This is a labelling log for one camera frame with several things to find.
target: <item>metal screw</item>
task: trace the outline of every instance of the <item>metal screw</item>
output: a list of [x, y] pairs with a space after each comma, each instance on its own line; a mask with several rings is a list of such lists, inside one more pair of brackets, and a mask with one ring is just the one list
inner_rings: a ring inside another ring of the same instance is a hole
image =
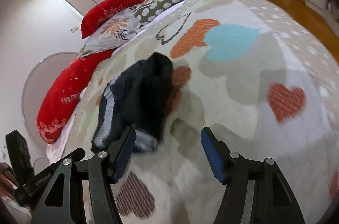
[[239, 153], [237, 153], [236, 151], [232, 151], [229, 155], [230, 155], [232, 158], [239, 158]]
[[272, 158], [267, 158], [266, 163], [269, 164], [269, 165], [274, 165], [275, 162]]
[[101, 152], [98, 153], [98, 156], [100, 158], [105, 158], [107, 156], [107, 152], [106, 151], [101, 151]]
[[66, 159], [64, 159], [64, 160], [62, 161], [62, 163], [63, 163], [64, 165], [69, 165], [71, 162], [72, 162], [72, 159], [70, 159], [70, 158], [66, 158]]

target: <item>orange heart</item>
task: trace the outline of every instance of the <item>orange heart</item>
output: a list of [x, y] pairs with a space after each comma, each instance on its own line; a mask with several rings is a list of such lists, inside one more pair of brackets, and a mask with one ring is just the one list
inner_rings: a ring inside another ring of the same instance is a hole
[[187, 83], [191, 76], [191, 69], [188, 66], [180, 66], [172, 72], [172, 92], [166, 100], [165, 117], [176, 110], [181, 101], [181, 88]]
[[193, 46], [206, 46], [204, 36], [212, 27], [220, 25], [217, 20], [197, 20], [193, 26], [178, 40], [169, 53], [172, 59], [185, 55]]
[[294, 117], [304, 109], [306, 95], [300, 87], [289, 90], [283, 84], [273, 83], [269, 86], [267, 101], [277, 118], [277, 122], [281, 123], [286, 118]]

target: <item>floral pillow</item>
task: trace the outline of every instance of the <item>floral pillow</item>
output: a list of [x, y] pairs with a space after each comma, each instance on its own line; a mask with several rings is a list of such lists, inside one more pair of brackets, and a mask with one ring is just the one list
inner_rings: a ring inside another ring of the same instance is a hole
[[115, 14], [103, 23], [85, 42], [79, 56], [85, 57], [94, 53], [110, 50], [128, 42], [136, 35], [139, 22], [133, 15], [135, 5]]
[[81, 23], [81, 36], [83, 39], [92, 35], [109, 18], [120, 11], [142, 3], [145, 0], [105, 0], [94, 6], [84, 16]]

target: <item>wooden floor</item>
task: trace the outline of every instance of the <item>wooden floor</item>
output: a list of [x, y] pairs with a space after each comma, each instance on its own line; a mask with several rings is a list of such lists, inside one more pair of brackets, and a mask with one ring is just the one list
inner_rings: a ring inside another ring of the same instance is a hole
[[303, 0], [269, 0], [316, 36], [339, 63], [339, 39], [323, 17], [305, 5]]

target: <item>white sheet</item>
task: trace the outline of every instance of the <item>white sheet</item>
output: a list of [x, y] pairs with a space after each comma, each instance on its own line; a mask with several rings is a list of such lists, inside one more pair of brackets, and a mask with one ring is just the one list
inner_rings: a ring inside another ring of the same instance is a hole
[[[117, 49], [115, 49], [115, 51], [111, 55], [111, 58], [114, 57], [116, 55], [116, 53], [118, 51], [120, 51], [122, 48], [124, 48], [128, 43], [134, 41], [136, 39], [136, 37], [138, 37], [142, 33], [146, 32], [148, 30], [148, 28], [150, 28], [151, 26], [153, 26], [155, 23], [157, 23], [158, 21], [162, 20], [163, 18], [167, 17], [169, 14], [174, 12], [176, 9], [178, 9], [184, 3], [185, 3], [185, 1], [182, 1], [182, 2], [180, 2], [180, 3], [178, 3], [178, 4], [174, 5], [174, 6], [170, 7], [169, 9], [165, 10], [160, 15], [158, 15], [149, 24], [145, 25], [142, 28], [142, 30], [138, 34], [136, 34], [135, 37], [133, 37], [128, 42], [126, 42], [125, 44], [123, 44], [123, 45], [119, 46]], [[80, 100], [82, 99], [85, 91], [86, 91], [86, 88], [80, 93]], [[63, 129], [61, 131], [61, 134], [60, 134], [60, 137], [58, 138], [58, 140], [55, 143], [53, 143], [53, 144], [47, 145], [46, 153], [47, 153], [47, 157], [48, 157], [48, 159], [49, 159], [49, 161], [51, 163], [55, 163], [55, 162], [59, 161], [62, 158], [62, 154], [63, 154], [63, 152], [65, 150], [65, 146], [66, 146], [66, 143], [67, 143], [67, 140], [68, 140], [69, 132], [71, 130], [71, 127], [72, 127], [73, 121], [74, 121], [74, 117], [75, 117], [75, 114], [77, 112], [77, 107], [73, 111], [71, 118], [68, 120], [68, 122], [63, 127]]]

